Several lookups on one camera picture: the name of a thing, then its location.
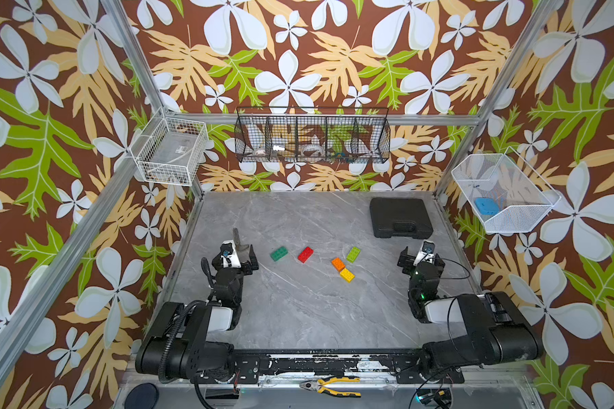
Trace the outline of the lime green lego brick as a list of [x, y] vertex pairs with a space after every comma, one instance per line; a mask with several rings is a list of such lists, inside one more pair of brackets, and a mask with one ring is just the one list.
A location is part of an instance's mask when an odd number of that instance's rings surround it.
[[361, 254], [361, 250], [358, 247], [353, 246], [351, 250], [348, 252], [348, 254], [346, 255], [346, 261], [349, 263], [356, 262], [356, 259], [358, 259], [360, 254]]

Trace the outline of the dark green lego brick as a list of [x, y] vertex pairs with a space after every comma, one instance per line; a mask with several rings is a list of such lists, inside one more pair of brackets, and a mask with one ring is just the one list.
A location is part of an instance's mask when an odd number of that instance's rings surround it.
[[277, 248], [276, 250], [274, 250], [273, 252], [271, 252], [271, 259], [274, 262], [277, 262], [281, 260], [283, 257], [286, 257], [286, 255], [288, 255], [288, 250], [286, 249], [286, 247], [281, 246]]

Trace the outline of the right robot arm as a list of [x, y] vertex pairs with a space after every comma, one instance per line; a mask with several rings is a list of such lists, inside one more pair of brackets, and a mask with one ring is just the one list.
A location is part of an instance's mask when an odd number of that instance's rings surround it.
[[445, 324], [448, 337], [421, 347], [419, 372], [431, 376], [462, 366], [531, 361], [544, 353], [542, 337], [503, 291], [438, 296], [446, 260], [432, 242], [415, 256], [401, 251], [397, 266], [409, 276], [408, 304], [423, 324]]

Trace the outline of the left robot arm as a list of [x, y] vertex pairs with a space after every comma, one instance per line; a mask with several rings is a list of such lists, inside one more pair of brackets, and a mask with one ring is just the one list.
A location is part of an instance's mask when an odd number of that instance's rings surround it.
[[162, 383], [202, 376], [226, 383], [235, 375], [235, 347], [207, 336], [235, 329], [242, 315], [244, 279], [259, 269], [259, 262], [251, 245], [229, 240], [213, 260], [201, 259], [201, 268], [210, 289], [207, 299], [162, 305], [136, 355], [138, 373]]

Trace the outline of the yellow lego brick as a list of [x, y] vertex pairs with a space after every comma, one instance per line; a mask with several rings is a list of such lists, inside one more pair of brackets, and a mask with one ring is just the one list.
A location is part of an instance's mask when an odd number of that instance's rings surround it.
[[339, 275], [348, 283], [351, 283], [351, 281], [353, 281], [355, 279], [354, 274], [349, 271], [348, 269], [342, 269], [339, 272]]

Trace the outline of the orange lego brick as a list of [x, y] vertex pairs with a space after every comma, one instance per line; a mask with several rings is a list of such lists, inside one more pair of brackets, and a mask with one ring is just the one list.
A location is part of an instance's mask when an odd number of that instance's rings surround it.
[[336, 268], [336, 270], [339, 273], [342, 273], [344, 270], [346, 270], [346, 265], [339, 258], [332, 260], [332, 265]]

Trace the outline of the red lego brick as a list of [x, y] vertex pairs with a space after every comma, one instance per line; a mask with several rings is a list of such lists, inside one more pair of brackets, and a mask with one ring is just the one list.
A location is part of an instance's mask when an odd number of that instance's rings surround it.
[[298, 260], [301, 263], [306, 263], [313, 254], [314, 254], [314, 250], [311, 247], [307, 246], [298, 255]]

